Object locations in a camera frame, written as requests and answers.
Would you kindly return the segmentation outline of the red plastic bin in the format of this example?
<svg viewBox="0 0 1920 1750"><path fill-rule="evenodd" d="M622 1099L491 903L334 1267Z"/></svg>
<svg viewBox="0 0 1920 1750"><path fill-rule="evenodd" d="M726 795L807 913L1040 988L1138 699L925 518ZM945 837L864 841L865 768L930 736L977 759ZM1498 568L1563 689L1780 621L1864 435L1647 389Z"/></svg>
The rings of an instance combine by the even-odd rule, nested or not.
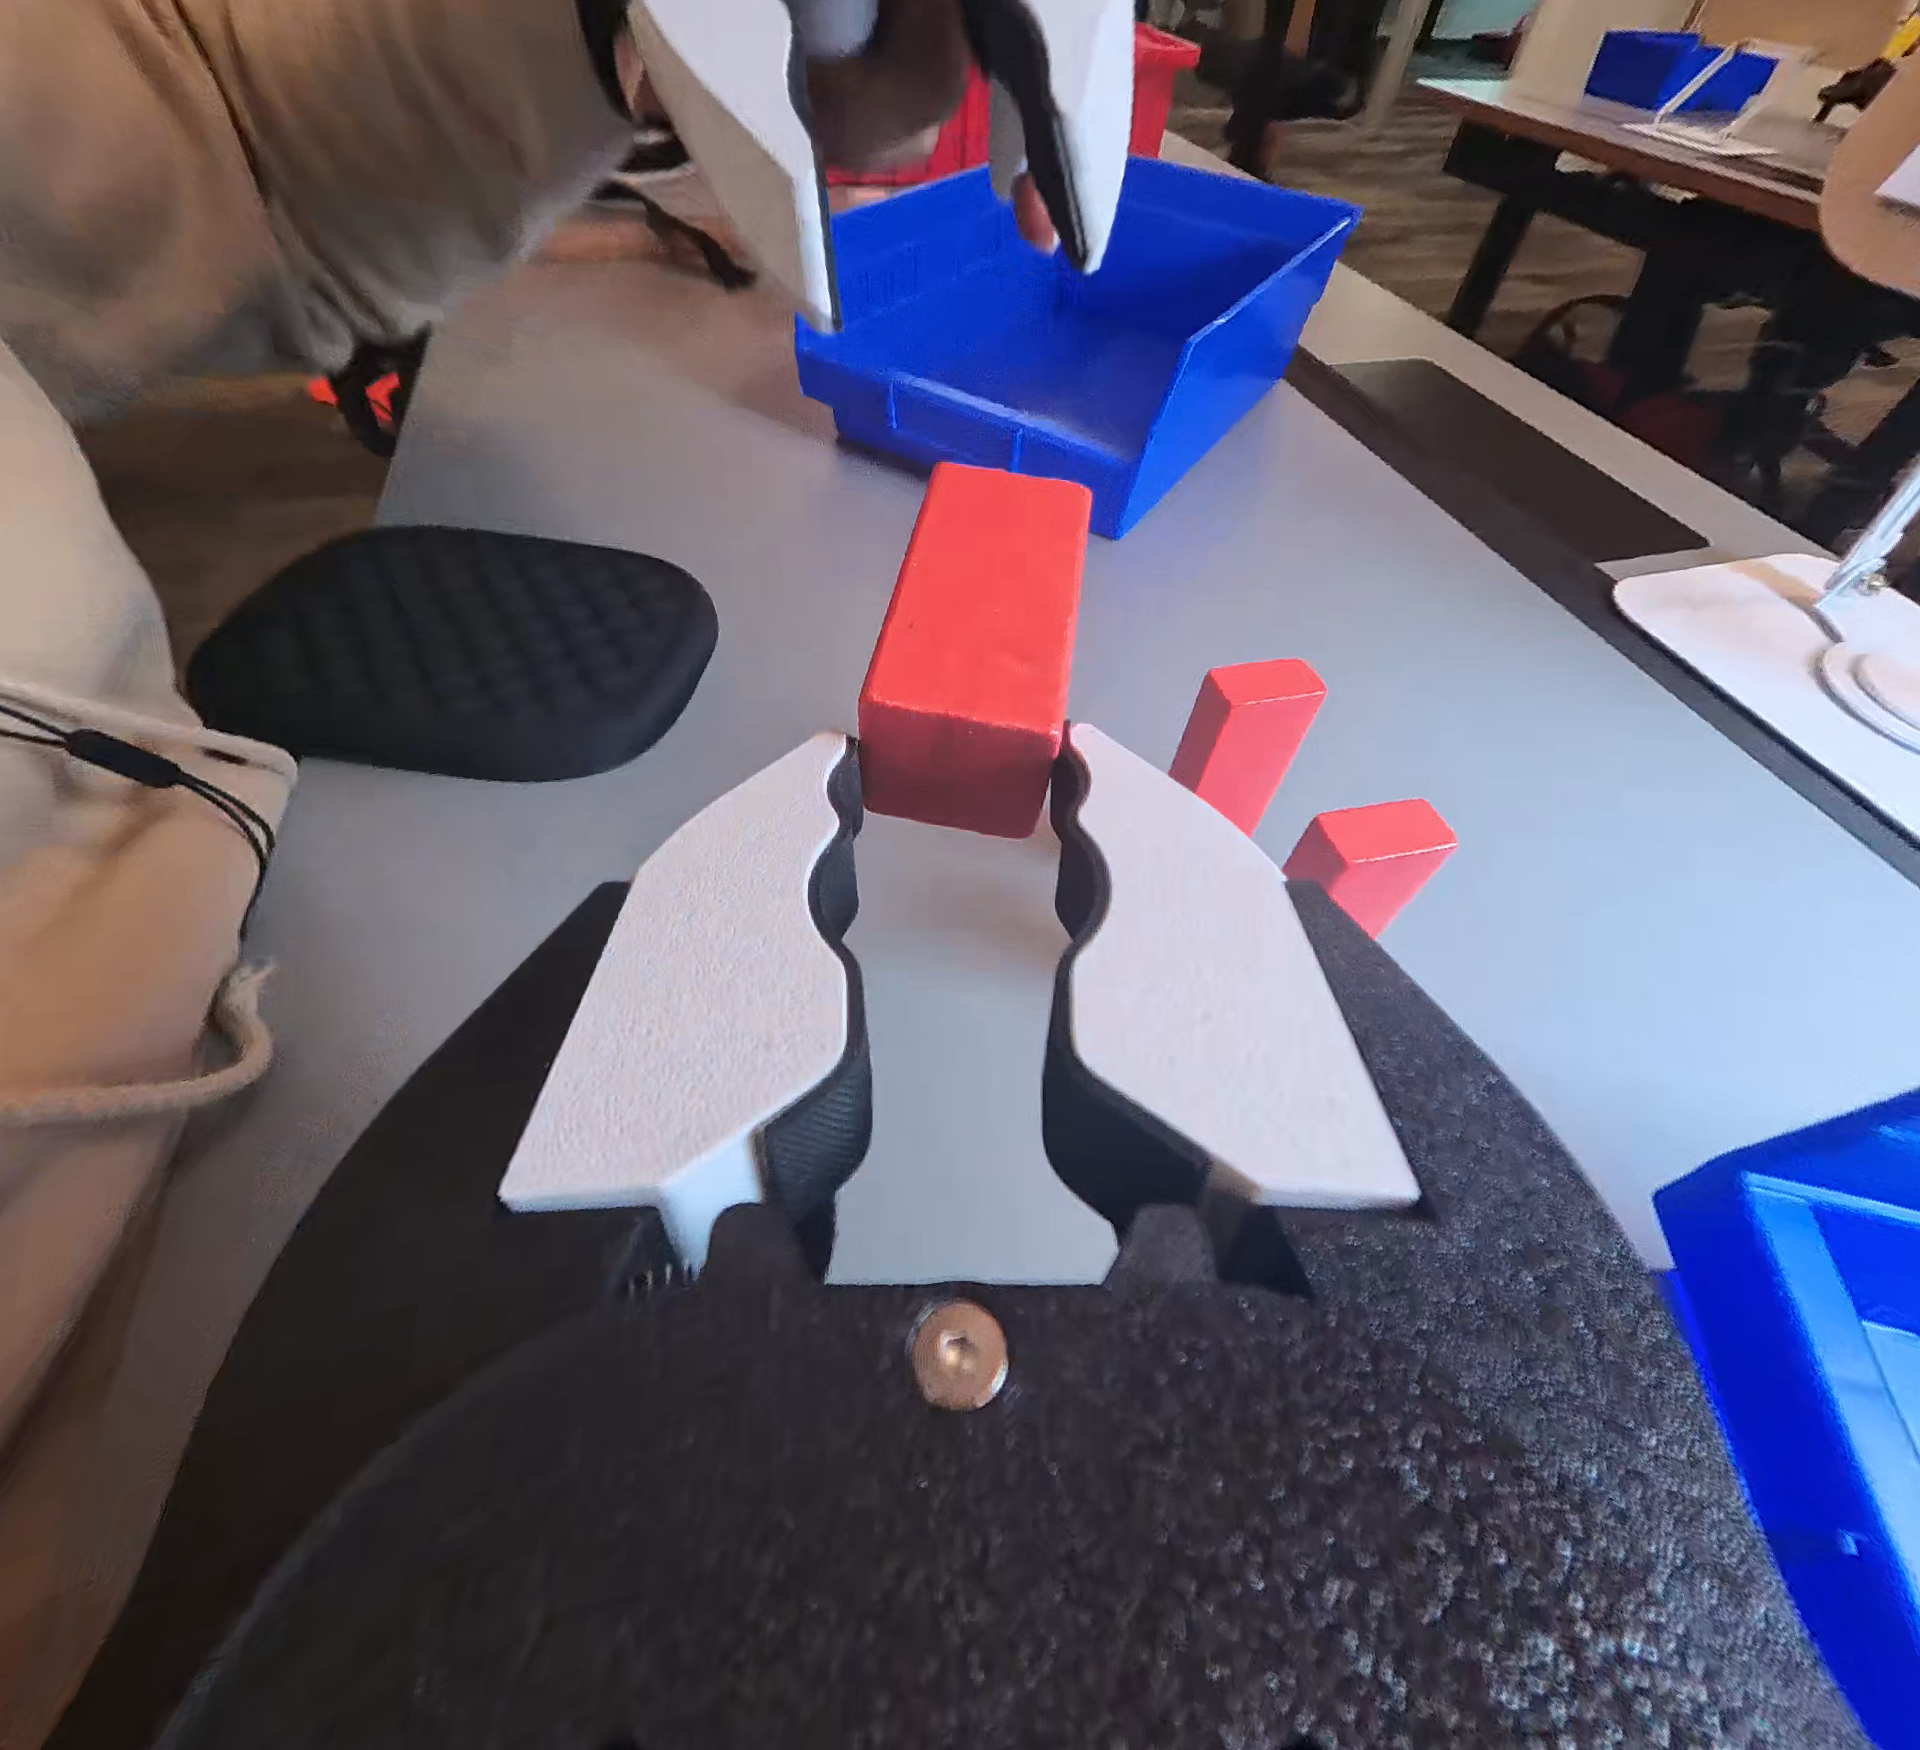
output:
<svg viewBox="0 0 1920 1750"><path fill-rule="evenodd" d="M1133 119L1130 154L1156 157L1182 72L1194 69L1200 47L1147 24L1135 27ZM938 133L933 148L886 169L829 167L829 187L899 190L945 180L988 164L991 86L976 65L970 66L964 101Z"/></svg>

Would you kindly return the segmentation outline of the black wrist rest pad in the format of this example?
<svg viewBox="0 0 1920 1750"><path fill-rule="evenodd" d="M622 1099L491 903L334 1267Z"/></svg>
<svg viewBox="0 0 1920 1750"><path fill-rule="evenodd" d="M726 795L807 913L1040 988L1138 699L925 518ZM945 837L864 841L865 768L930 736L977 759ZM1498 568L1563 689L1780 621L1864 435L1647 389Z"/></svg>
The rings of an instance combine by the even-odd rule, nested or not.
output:
<svg viewBox="0 0 1920 1750"><path fill-rule="evenodd" d="M479 782L566 782L649 752L692 701L718 610L626 548L443 524L336 538L204 638L182 692L213 730Z"/></svg>

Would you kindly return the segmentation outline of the blue plastic bin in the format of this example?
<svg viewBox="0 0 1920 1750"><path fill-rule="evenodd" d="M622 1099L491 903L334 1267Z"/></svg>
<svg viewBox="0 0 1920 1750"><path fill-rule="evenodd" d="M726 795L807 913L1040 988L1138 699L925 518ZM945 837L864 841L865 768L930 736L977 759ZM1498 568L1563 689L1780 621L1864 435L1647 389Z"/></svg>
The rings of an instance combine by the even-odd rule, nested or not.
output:
<svg viewBox="0 0 1920 1750"><path fill-rule="evenodd" d="M1083 485L1091 532L1118 540L1283 379L1359 219L1133 156L1083 274L970 169L836 218L843 322L795 322L798 386L888 461Z"/></svg>
<svg viewBox="0 0 1920 1750"><path fill-rule="evenodd" d="M1791 1598L1876 1746L1918 1743L1918 1093L1653 1194L1667 1304Z"/></svg>

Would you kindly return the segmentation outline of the person's left hand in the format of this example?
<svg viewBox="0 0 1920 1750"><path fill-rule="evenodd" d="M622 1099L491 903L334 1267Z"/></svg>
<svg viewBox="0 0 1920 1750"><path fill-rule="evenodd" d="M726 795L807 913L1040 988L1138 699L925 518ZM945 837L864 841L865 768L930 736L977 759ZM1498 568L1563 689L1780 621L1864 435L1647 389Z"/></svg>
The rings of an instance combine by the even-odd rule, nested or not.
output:
<svg viewBox="0 0 1920 1750"><path fill-rule="evenodd" d="M879 0L852 56L810 56L805 86L820 160L878 172L925 156L957 111L971 69L960 0Z"/></svg>

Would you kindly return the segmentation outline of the white hoodie drawstring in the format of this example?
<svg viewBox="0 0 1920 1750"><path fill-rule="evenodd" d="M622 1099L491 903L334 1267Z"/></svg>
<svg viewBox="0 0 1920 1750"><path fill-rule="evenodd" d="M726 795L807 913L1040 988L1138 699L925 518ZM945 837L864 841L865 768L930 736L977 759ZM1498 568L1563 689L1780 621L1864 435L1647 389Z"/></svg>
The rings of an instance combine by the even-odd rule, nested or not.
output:
<svg viewBox="0 0 1920 1750"><path fill-rule="evenodd" d="M272 966L242 966L213 997L195 1054L209 1065L167 1083L58 1086L5 1095L4 1133L77 1133L166 1118L193 1118L251 1090L274 1059L261 1013Z"/></svg>

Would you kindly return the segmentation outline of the dark red bag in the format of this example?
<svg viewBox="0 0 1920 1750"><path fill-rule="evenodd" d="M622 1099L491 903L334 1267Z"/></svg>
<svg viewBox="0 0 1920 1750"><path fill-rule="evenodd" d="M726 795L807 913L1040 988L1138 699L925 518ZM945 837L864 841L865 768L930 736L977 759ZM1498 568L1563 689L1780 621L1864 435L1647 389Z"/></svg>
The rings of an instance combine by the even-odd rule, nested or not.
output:
<svg viewBox="0 0 1920 1750"><path fill-rule="evenodd" d="M1647 389L1599 354L1588 354L1584 334L1612 334L1626 310L1613 292L1589 292L1545 310L1508 361L1601 415L1622 434L1644 441L1691 472L1709 472L1718 458L1724 401L1681 378L1667 389Z"/></svg>

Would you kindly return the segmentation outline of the white lamp base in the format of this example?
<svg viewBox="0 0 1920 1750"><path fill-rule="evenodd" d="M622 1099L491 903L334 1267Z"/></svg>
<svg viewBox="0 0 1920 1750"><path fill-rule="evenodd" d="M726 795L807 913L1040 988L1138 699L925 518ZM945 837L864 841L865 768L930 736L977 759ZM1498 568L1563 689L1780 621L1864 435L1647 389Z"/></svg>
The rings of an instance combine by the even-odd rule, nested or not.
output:
<svg viewBox="0 0 1920 1750"><path fill-rule="evenodd" d="M1918 69L1907 55L1838 145L1816 195L1825 259L1918 306ZM1918 613L1888 578L1915 532L1915 420L1839 559L1776 554L1622 578L1626 624L1907 843L1918 839Z"/></svg>

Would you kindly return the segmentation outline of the red arch wooden block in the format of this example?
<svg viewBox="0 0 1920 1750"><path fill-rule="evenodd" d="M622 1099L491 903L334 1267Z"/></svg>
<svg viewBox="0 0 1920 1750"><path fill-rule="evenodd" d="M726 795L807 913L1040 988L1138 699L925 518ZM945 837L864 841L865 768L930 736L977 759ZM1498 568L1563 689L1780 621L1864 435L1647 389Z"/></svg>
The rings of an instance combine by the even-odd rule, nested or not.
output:
<svg viewBox="0 0 1920 1750"><path fill-rule="evenodd" d="M856 699L865 809L1024 841L1069 715L1091 491L933 468Z"/></svg>

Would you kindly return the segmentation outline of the black object with orange mark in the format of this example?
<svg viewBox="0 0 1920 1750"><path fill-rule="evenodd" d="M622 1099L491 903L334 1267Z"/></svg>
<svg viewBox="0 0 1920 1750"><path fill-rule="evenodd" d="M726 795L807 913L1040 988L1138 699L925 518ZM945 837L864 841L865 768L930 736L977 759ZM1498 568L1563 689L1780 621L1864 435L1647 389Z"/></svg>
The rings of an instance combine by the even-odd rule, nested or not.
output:
<svg viewBox="0 0 1920 1750"><path fill-rule="evenodd" d="M422 329L397 342L358 344L332 375L315 375L304 393L330 408L371 455L389 461L395 453L429 342Z"/></svg>

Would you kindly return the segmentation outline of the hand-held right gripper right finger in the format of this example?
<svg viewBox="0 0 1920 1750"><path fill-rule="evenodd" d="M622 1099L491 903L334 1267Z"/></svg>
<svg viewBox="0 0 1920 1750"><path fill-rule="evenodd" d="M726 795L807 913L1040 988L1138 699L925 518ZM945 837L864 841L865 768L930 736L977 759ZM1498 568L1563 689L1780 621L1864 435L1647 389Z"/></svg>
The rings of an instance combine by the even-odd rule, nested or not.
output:
<svg viewBox="0 0 1920 1750"><path fill-rule="evenodd" d="M1219 1196L1409 1209L1421 1188L1280 868L1161 768L1069 724L1066 948L1043 1074L1057 1175L1106 1217Z"/></svg>

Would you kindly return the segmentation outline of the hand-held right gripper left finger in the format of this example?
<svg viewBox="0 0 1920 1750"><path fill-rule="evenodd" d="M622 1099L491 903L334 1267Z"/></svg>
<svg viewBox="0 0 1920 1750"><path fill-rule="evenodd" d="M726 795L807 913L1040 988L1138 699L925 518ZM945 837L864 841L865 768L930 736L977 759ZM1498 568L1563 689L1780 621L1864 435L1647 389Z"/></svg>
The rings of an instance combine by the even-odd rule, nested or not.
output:
<svg viewBox="0 0 1920 1750"><path fill-rule="evenodd" d="M638 868L498 1183L513 1211L655 1209L686 1273L778 1209L815 1275L873 1123L855 742L798 743Z"/></svg>

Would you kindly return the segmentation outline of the person's beige hoodie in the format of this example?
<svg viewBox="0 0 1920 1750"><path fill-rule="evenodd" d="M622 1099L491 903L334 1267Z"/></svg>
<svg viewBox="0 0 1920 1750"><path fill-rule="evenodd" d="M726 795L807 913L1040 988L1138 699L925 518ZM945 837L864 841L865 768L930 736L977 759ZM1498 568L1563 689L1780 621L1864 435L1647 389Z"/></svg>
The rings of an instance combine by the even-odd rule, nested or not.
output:
<svg viewBox="0 0 1920 1750"><path fill-rule="evenodd" d="M2 1097L191 1076L245 966L255 826L297 768L248 740L223 754L200 725L153 584L12 354L2 401ZM97 1477L116 1464L101 1417L153 1205L200 1116L2 1132L4 1746L44 1740L150 1519L152 1483Z"/></svg>

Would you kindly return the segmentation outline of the red rectangular wooden block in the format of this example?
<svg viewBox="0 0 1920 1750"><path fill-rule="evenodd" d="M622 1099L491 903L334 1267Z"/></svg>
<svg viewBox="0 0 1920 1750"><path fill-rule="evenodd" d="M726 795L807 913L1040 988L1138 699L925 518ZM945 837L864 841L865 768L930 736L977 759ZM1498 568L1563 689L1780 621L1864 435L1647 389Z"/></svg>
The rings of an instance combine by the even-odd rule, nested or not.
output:
<svg viewBox="0 0 1920 1750"><path fill-rule="evenodd" d="M1245 835L1257 835L1324 695L1324 682L1303 659L1208 669L1169 779Z"/></svg>
<svg viewBox="0 0 1920 1750"><path fill-rule="evenodd" d="M1396 922L1456 850L1456 832L1425 800L1370 802L1311 818L1283 865L1319 887L1370 938Z"/></svg>

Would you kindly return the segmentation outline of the brown wooden table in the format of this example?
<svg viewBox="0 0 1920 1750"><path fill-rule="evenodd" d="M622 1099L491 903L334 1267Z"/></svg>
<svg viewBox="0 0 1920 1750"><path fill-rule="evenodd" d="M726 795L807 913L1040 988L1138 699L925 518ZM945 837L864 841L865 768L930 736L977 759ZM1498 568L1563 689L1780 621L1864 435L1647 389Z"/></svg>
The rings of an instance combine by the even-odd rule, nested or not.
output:
<svg viewBox="0 0 1920 1750"><path fill-rule="evenodd" d="M1599 99L1545 103L1511 82L1421 80L1454 119L1444 172L1497 200L1451 295L1448 322L1475 333L1529 230L1576 227L1645 254L1695 227L1731 227L1741 247L1801 257L1815 244L1816 204L1845 125L1785 111L1746 111L1709 144L1651 131L1650 119Z"/></svg>

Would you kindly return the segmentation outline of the small blue storage bin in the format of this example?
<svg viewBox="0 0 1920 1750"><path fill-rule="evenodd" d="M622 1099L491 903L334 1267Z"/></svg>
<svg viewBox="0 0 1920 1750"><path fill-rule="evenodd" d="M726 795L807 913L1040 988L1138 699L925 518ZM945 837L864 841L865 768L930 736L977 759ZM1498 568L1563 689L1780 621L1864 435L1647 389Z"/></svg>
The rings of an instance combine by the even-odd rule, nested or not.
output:
<svg viewBox="0 0 1920 1750"><path fill-rule="evenodd" d="M1731 117L1767 88L1780 61L1770 48L1695 32L1609 31L1582 95L1658 117Z"/></svg>

